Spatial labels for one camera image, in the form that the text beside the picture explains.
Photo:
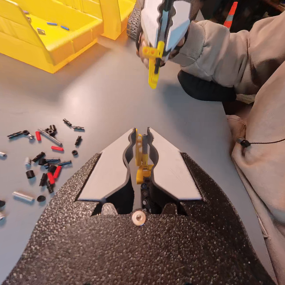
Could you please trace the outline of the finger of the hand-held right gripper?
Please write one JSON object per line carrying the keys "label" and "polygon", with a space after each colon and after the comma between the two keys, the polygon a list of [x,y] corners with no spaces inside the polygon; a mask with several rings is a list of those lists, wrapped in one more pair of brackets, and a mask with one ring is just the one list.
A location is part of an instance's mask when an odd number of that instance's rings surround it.
{"label": "finger of the hand-held right gripper", "polygon": [[141,27],[149,46],[165,40],[166,10],[164,0],[141,0]]}
{"label": "finger of the hand-held right gripper", "polygon": [[189,27],[191,3],[167,0],[162,8],[161,40],[164,42],[162,59],[168,59]]}

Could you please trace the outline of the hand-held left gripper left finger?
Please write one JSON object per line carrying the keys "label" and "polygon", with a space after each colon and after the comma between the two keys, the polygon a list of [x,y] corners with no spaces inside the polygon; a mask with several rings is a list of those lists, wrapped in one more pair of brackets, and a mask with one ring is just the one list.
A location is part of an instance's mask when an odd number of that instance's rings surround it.
{"label": "hand-held left gripper left finger", "polygon": [[133,158],[135,143],[136,129],[130,129],[103,149],[77,200],[98,202],[101,206],[111,203],[118,214],[131,213],[134,190],[129,163]]}

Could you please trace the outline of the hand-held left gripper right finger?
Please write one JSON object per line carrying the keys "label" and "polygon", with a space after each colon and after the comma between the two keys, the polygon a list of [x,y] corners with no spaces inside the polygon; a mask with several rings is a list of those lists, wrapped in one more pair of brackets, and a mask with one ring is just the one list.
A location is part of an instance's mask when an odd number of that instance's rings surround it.
{"label": "hand-held left gripper right finger", "polygon": [[204,194],[185,160],[184,153],[148,127],[149,157],[153,162],[148,184],[147,210],[162,213],[167,204],[204,201]]}

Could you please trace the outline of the yellow tracked toy robot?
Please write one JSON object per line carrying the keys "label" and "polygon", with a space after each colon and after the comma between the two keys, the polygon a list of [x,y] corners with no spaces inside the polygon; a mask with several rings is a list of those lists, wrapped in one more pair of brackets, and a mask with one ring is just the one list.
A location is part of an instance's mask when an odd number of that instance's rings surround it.
{"label": "yellow tracked toy robot", "polygon": [[140,29],[140,25],[141,25],[141,11],[137,7],[137,4],[135,4],[133,11],[131,12],[129,16],[127,27],[126,27],[127,36],[131,40],[136,41],[137,34]]}

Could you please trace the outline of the yellow black toy joint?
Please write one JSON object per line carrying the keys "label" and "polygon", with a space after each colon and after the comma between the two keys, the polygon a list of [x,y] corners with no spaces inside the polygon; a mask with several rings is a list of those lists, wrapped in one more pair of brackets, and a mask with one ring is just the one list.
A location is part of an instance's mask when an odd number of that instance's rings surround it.
{"label": "yellow black toy joint", "polygon": [[150,197],[151,169],[148,163],[148,135],[140,134],[136,129],[135,163],[138,167],[136,183],[140,185],[141,205],[144,211],[151,213],[154,203]]}

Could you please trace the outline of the yellow toy arm beam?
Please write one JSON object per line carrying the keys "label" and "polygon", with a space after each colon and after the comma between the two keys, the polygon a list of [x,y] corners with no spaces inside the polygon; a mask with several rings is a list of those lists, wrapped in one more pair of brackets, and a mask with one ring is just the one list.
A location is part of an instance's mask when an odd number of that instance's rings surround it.
{"label": "yellow toy arm beam", "polygon": [[143,56],[146,59],[149,59],[148,83],[152,89],[155,89],[157,87],[163,52],[163,41],[158,42],[157,48],[145,46],[142,49]]}

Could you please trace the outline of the pile of small pins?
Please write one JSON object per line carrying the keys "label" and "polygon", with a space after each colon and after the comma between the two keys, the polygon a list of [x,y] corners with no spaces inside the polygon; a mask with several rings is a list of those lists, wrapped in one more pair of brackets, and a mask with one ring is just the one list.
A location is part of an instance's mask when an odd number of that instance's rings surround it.
{"label": "pile of small pins", "polygon": [[[72,125],[67,119],[63,119],[63,122],[69,128],[72,128],[75,131],[81,131],[81,132],[85,131],[85,128],[83,126]],[[41,142],[41,136],[44,136],[47,139],[49,139],[50,141],[52,141],[54,144],[56,144],[55,146],[54,145],[51,146],[51,149],[53,151],[64,152],[63,144],[55,137],[56,134],[57,134],[57,128],[55,127],[54,124],[52,124],[48,128],[45,128],[45,129],[39,128],[35,132],[35,136],[32,135],[30,131],[23,130],[23,131],[18,131],[18,132],[9,134],[7,136],[7,138],[9,140],[13,140],[17,137],[25,136],[29,140],[33,141],[36,137],[36,140],[38,142]],[[76,141],[75,141],[75,144],[74,144],[76,148],[81,144],[81,141],[82,141],[82,136],[78,136]],[[49,194],[52,194],[54,192],[55,181],[58,179],[58,177],[61,173],[62,167],[72,164],[71,160],[61,161],[60,158],[46,158],[45,152],[40,152],[33,159],[30,159],[29,157],[27,157],[25,160],[24,165],[25,165],[26,169],[28,169],[26,171],[27,179],[34,179],[35,178],[35,173],[31,169],[32,162],[37,163],[39,166],[43,166],[47,170],[47,172],[43,173],[41,176],[39,187],[44,188],[46,186]],[[20,199],[22,201],[26,201],[30,204],[33,203],[35,200],[34,197],[27,195],[23,192],[19,192],[19,191],[13,192],[12,195],[14,198],[18,198],[18,199]],[[39,202],[39,203],[43,203],[45,200],[46,200],[46,197],[44,195],[39,195],[37,197],[37,202]],[[0,207],[2,209],[5,206],[6,202],[4,200],[1,200],[0,202],[1,202]],[[3,214],[3,212],[1,212],[0,220],[2,221],[4,219],[5,219],[5,214]]]}

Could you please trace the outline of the yellow parts tray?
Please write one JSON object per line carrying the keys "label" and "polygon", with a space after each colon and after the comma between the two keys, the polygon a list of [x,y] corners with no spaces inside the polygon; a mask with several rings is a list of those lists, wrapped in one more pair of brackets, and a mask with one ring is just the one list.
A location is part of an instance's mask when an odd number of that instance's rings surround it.
{"label": "yellow parts tray", "polygon": [[[1,54],[49,73],[90,48],[104,32],[99,1],[4,0],[0,16]],[[38,34],[37,28],[46,35]]]}
{"label": "yellow parts tray", "polygon": [[116,40],[126,29],[135,0],[101,0],[104,23],[103,37]]}

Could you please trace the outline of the person's right forearm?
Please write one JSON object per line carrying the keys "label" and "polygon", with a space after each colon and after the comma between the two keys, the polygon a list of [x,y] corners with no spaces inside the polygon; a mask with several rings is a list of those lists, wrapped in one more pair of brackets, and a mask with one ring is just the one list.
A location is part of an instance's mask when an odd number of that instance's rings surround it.
{"label": "person's right forearm", "polygon": [[237,33],[209,20],[192,21],[172,61],[200,79],[233,87],[237,94],[257,94],[264,84],[270,91],[284,91],[284,44],[284,12]]}

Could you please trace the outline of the person's right hand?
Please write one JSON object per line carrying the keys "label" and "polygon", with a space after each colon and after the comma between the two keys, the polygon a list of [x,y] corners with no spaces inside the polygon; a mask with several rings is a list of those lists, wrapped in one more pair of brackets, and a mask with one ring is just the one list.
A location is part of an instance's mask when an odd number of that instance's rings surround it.
{"label": "person's right hand", "polygon": [[[179,53],[179,50],[183,47],[185,41],[186,41],[186,35],[184,35],[184,37],[179,41],[179,43],[174,48],[174,50],[172,52],[170,52],[168,60],[173,59]],[[144,57],[143,48],[148,47],[149,44],[146,40],[146,37],[145,37],[143,31],[141,31],[139,36],[138,36],[138,44],[139,44],[139,49],[137,49],[136,54],[141,59],[144,66],[148,69],[149,68],[149,59]]]}

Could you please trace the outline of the orange traffic cone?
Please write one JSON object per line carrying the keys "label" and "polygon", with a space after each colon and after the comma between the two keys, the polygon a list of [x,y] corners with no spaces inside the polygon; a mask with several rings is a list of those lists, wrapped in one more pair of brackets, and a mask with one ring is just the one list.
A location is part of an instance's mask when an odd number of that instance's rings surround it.
{"label": "orange traffic cone", "polygon": [[228,16],[226,17],[226,20],[223,24],[223,26],[225,26],[229,30],[230,30],[232,22],[233,22],[233,17],[234,17],[234,14],[236,12],[237,5],[238,5],[238,1],[233,2],[231,9],[228,13]]}

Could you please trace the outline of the person's beige jacket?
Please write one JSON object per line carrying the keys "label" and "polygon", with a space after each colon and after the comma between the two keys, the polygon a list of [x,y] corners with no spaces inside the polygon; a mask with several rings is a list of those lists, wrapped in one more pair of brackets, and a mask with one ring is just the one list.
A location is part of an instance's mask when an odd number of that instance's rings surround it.
{"label": "person's beige jacket", "polygon": [[284,139],[285,92],[270,91],[264,84],[258,91],[247,119],[228,115],[233,143],[232,159],[250,196],[270,256],[277,284],[285,284],[285,147],[253,144],[242,148],[236,142],[272,142]]}

